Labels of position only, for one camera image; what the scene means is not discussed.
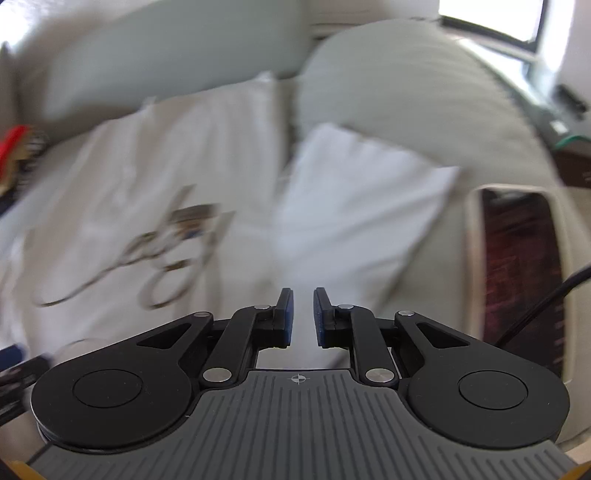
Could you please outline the white printed t-shirt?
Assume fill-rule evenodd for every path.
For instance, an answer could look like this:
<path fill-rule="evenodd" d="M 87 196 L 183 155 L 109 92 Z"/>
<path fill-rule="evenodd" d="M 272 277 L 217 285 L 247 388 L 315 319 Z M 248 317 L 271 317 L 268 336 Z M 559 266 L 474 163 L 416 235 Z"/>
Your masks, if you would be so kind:
<path fill-rule="evenodd" d="M 342 367 L 312 294 L 377 309 L 459 176 L 325 123 L 297 151 L 270 73 L 106 122 L 1 262 L 1 343 L 68 359 L 197 311 L 294 291 L 290 346 L 263 368 Z"/>

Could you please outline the stack of folded clothes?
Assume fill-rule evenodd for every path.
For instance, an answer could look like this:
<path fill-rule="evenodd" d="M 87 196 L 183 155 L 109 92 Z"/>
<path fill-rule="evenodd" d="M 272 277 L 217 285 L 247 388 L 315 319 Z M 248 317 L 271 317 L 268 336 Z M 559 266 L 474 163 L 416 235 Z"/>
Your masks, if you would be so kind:
<path fill-rule="evenodd" d="M 6 214 L 27 190 L 48 136 L 32 125 L 20 124 L 8 130 L 1 140 L 1 207 Z"/>

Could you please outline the grey green sofa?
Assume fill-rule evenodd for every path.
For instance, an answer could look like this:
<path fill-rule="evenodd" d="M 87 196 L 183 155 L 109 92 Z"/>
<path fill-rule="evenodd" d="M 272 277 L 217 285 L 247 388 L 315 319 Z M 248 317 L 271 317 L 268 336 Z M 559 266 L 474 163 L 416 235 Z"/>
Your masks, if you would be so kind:
<path fill-rule="evenodd" d="M 342 350 L 342 367 L 263 368 L 257 357 L 242 383 L 204 387 L 212 324 L 233 314 L 203 310 L 68 359 L 1 343 L 2 360 L 26 371 L 1 408 L 22 454 L 50 479 L 563 470 L 558 442 L 590 424 L 590 301 L 566 298 L 590 244 L 526 120 L 432 25 L 381 21 L 315 43 L 300 1 L 145 7 L 20 83 L 52 146 L 11 219 L 36 223 L 100 125 L 263 73 L 280 82 L 291 151 L 331 123 L 459 169 L 408 265 L 365 307 L 398 385 L 359 383 Z"/>

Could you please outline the window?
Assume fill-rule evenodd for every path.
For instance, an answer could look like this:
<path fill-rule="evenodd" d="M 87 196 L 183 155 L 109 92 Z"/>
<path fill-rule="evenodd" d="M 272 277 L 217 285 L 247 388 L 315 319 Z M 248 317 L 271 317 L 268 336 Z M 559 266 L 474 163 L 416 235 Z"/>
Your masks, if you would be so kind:
<path fill-rule="evenodd" d="M 538 60 L 549 8 L 543 0 L 445 0 L 438 12 L 445 28 L 475 36 L 499 52 Z"/>

